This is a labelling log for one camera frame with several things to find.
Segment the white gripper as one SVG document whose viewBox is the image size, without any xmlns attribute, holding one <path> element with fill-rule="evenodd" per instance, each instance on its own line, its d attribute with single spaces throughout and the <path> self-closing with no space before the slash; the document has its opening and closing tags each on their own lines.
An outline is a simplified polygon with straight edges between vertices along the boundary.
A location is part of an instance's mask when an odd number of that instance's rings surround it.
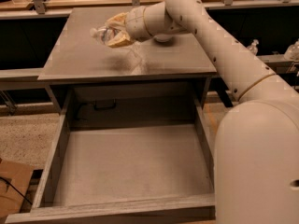
<svg viewBox="0 0 299 224">
<path fill-rule="evenodd" d="M 134 40 L 143 42 L 151 39 L 151 34 L 146 28 L 145 10 L 144 6 L 135 7 L 128 14 L 122 12 L 108 19 L 105 22 L 106 27 L 118 30 L 126 28 L 128 34 L 124 31 L 117 33 L 108 40 L 107 45 L 110 48 L 120 48 L 132 45 Z"/>
</svg>

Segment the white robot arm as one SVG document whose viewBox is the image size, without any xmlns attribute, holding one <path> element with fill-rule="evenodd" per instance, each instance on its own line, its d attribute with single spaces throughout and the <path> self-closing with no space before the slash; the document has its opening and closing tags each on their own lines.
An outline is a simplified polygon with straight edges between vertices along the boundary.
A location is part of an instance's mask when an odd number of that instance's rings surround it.
<svg viewBox="0 0 299 224">
<path fill-rule="evenodd" d="M 215 138 L 217 224 L 299 224 L 299 94 L 217 24 L 201 0 L 164 0 L 107 21 L 123 46 L 158 34 L 194 35 L 239 102 Z"/>
</svg>

